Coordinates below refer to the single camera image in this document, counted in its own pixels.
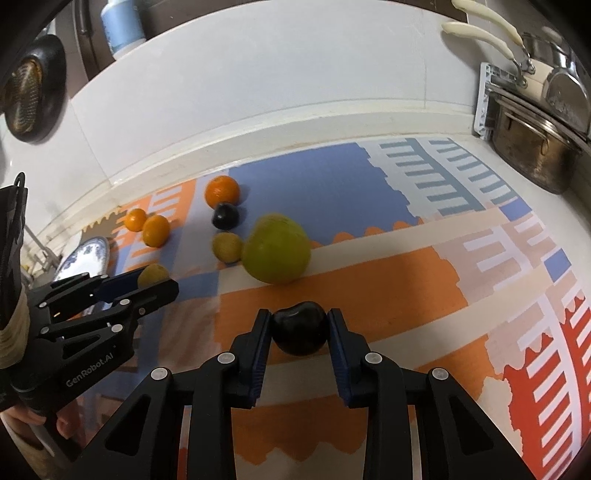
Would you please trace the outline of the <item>person left hand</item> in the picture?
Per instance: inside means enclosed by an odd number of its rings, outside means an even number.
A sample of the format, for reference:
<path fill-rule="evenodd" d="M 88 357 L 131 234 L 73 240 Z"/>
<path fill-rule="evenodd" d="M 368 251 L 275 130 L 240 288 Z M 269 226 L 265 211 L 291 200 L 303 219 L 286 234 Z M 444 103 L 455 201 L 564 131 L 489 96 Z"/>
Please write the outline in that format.
<path fill-rule="evenodd" d="M 39 444 L 32 427 L 44 425 L 46 423 L 45 417 L 35 414 L 22 404 L 17 404 L 2 412 L 1 418 L 12 431 L 29 444 Z M 85 442 L 79 405 L 76 401 L 69 403 L 56 413 L 56 429 L 66 439 L 74 439 L 80 445 Z"/>

